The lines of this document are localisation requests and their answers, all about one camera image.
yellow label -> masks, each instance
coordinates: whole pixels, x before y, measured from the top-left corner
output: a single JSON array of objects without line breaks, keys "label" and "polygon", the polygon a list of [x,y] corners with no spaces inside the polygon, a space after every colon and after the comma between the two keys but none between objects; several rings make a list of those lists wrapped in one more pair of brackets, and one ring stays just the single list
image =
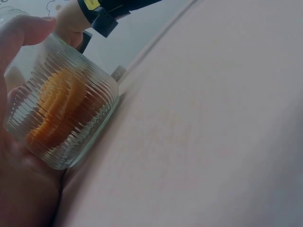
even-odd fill
[{"label": "yellow label", "polygon": [[84,0],[84,3],[89,10],[95,10],[101,6],[98,0]]}]

fingernail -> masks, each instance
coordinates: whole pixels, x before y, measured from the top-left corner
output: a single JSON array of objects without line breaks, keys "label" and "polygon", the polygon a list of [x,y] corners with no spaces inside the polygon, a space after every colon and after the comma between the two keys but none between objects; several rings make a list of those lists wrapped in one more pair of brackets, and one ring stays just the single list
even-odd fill
[{"label": "fingernail", "polygon": [[52,20],[53,19],[53,17],[41,17],[42,19],[44,19],[44,20]]}]

glass jar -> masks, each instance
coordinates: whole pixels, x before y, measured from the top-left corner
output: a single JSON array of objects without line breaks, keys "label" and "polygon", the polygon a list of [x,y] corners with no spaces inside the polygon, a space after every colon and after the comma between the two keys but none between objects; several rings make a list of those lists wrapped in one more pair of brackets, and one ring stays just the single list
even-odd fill
[{"label": "glass jar", "polygon": [[[0,8],[0,26],[18,15],[27,13]],[[5,80],[4,127],[54,169],[79,161],[119,100],[116,81],[55,34],[22,47]]]}]

orange object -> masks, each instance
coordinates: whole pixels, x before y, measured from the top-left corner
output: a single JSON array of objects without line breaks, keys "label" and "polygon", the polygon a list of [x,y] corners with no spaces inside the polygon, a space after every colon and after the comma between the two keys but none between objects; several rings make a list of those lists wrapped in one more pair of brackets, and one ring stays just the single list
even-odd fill
[{"label": "orange object", "polygon": [[41,87],[37,113],[42,123],[27,136],[29,146],[55,148],[75,130],[91,121],[106,103],[101,90],[90,87],[85,76],[61,70]]}]

jar rim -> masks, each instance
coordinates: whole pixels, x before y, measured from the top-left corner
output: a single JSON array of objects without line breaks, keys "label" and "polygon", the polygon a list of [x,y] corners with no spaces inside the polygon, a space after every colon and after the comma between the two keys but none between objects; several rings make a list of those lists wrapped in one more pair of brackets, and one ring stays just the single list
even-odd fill
[{"label": "jar rim", "polygon": [[0,7],[0,25],[18,15],[28,15],[28,14],[12,6]]}]

